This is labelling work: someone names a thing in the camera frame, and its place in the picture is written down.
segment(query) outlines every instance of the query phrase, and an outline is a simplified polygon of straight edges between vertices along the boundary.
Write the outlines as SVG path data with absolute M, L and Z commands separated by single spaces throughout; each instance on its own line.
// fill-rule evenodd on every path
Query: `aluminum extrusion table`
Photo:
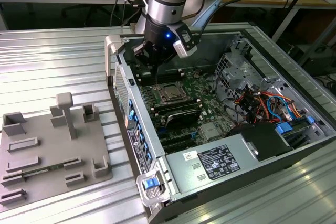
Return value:
M 310 94 L 336 117 L 336 100 L 257 27 L 246 28 Z M 55 94 L 71 92 L 75 106 L 99 109 L 114 177 L 0 214 L 3 223 L 147 223 L 104 75 L 104 38 L 129 28 L 82 28 L 0 33 L 0 115 L 49 113 Z M 255 51 L 254 62 L 265 74 Z M 335 223 L 336 143 L 293 167 L 178 216 L 169 223 Z

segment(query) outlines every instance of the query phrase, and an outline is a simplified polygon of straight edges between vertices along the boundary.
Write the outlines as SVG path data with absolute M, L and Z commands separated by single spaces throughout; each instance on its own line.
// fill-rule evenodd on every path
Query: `white paper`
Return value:
M 197 155 L 197 151 L 191 151 L 191 152 L 183 153 L 183 156 L 184 156 L 184 159 L 185 159 L 186 161 L 198 157 L 198 155 Z

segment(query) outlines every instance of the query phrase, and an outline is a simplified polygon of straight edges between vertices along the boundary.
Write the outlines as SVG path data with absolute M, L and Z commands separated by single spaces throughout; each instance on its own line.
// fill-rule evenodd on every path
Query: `green circuit board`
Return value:
M 193 147 L 223 138 L 235 126 L 215 95 L 212 85 L 212 76 L 206 77 L 198 71 L 190 71 L 185 73 L 182 81 L 140 86 L 157 135 L 168 153 L 180 151 L 184 146 Z M 188 99 L 200 100 L 197 109 L 201 110 L 201 115 L 198 120 L 186 126 L 166 129 L 162 122 L 164 115 L 153 113 L 154 106 L 174 102 L 178 104 Z

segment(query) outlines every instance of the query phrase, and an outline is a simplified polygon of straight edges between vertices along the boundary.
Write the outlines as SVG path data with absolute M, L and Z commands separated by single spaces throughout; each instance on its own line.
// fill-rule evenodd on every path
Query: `blue latch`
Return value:
M 313 124 L 315 122 L 315 119 L 312 116 L 309 115 L 309 116 L 307 116 L 307 121 L 308 121 L 308 123 Z
M 134 110 L 131 110 L 130 114 L 128 115 L 128 119 L 133 120 L 134 119 L 134 114 L 135 114 Z
M 160 185 L 159 180 L 157 178 L 150 178 L 143 182 L 143 185 L 145 186 L 145 190 L 152 189 L 154 187 L 157 187 Z
M 289 123 L 280 123 L 275 129 L 280 134 L 284 134 L 287 131 L 291 131 L 293 128 L 289 125 Z
M 147 152 L 147 157 L 148 157 L 148 160 L 152 160 L 152 155 L 151 155 L 151 153 Z
M 143 142 L 145 141 L 145 137 L 143 136 L 143 134 L 140 134 L 140 143 L 143 144 Z

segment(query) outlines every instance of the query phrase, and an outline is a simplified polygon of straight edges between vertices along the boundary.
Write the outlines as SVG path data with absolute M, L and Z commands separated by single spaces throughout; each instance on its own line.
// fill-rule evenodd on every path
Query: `power supply label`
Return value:
M 198 157 L 211 180 L 240 170 L 240 167 L 225 145 L 198 153 Z

